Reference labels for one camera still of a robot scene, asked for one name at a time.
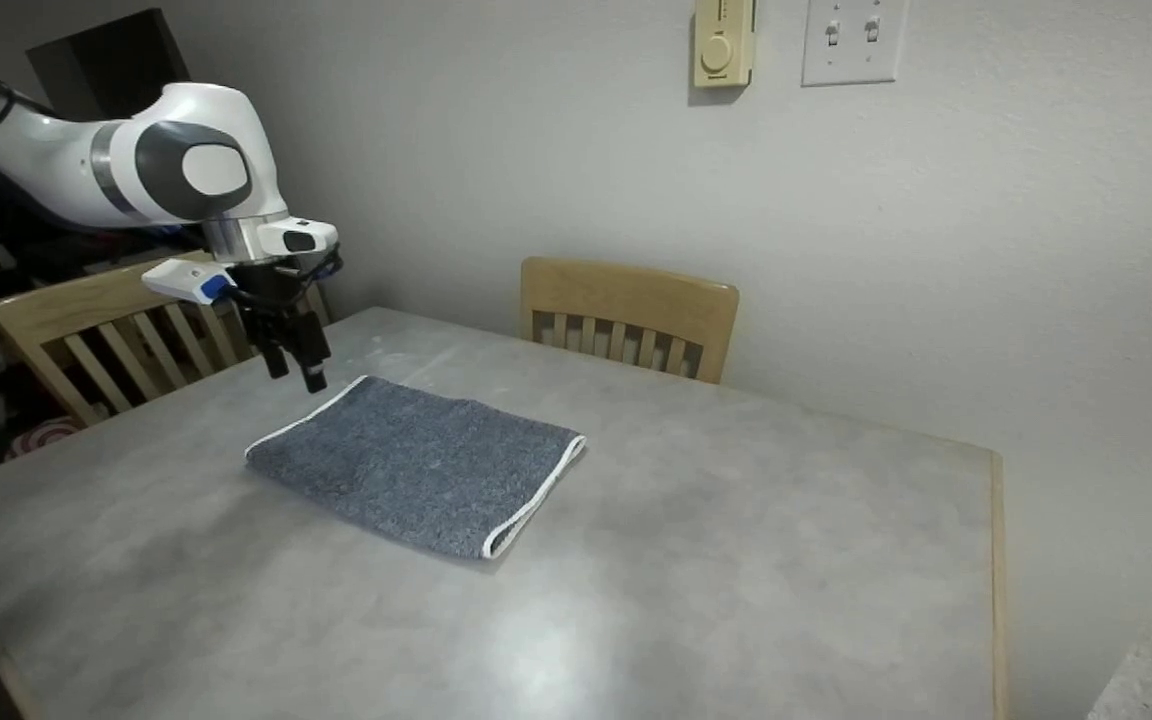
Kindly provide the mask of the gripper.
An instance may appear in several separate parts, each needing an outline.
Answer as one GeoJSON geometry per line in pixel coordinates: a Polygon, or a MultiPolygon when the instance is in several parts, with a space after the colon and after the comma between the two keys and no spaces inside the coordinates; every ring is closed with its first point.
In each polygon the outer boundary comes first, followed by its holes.
{"type": "Polygon", "coordinates": [[[291,372],[287,351],[296,361],[306,391],[325,389],[323,364],[332,356],[329,343],[314,311],[301,306],[317,283],[324,281],[325,262],[321,259],[308,268],[289,259],[237,263],[229,265],[229,300],[238,306],[247,342],[259,348],[270,378],[283,378],[291,372]]]}

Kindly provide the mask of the grey towel with white trim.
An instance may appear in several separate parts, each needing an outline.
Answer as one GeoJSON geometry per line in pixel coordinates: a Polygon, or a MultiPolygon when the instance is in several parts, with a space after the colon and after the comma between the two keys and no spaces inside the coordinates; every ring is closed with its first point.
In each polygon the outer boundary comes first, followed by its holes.
{"type": "Polygon", "coordinates": [[[335,518],[449,559],[502,556],[586,445],[576,430],[362,376],[244,450],[335,518]]]}

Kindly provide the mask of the wooden slat-back chair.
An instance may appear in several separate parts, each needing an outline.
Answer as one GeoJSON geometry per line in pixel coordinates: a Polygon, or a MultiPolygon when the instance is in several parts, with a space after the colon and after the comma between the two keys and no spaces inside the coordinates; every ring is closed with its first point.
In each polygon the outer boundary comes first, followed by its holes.
{"type": "Polygon", "coordinates": [[[732,285],[643,266],[526,258],[520,293],[525,340],[721,382],[740,300],[732,285]]]}
{"type": "MultiPolygon", "coordinates": [[[[174,258],[209,263],[200,252],[174,258]]],[[[247,342],[238,306],[169,300],[141,275],[161,263],[120,266],[0,300],[0,334],[18,361],[82,429],[223,372],[259,348],[247,342]]],[[[340,268],[325,253],[325,278],[340,268]]],[[[301,304],[324,324],[317,286],[301,304]]]]}

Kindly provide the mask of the black box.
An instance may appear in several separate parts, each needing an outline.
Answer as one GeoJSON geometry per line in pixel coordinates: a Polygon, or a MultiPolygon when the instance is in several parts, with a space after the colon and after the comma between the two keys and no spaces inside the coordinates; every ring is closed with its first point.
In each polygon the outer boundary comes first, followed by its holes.
{"type": "Polygon", "coordinates": [[[46,41],[26,58],[47,106],[65,120],[132,118],[164,88],[192,81],[160,8],[46,41]]]}

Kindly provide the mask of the beige wall thermostat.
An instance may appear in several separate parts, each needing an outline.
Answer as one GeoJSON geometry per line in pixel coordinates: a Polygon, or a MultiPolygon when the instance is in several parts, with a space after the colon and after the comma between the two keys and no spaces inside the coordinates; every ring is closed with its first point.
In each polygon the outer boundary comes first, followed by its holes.
{"type": "Polygon", "coordinates": [[[755,26],[756,0],[694,0],[692,88],[748,88],[755,26]]]}

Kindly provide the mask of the white light switch plate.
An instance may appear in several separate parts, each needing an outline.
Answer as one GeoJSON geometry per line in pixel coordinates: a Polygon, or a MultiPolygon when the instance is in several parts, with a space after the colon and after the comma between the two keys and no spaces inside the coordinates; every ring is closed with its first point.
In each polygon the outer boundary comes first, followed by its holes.
{"type": "Polygon", "coordinates": [[[896,81],[911,0],[809,0],[801,86],[896,81]]]}

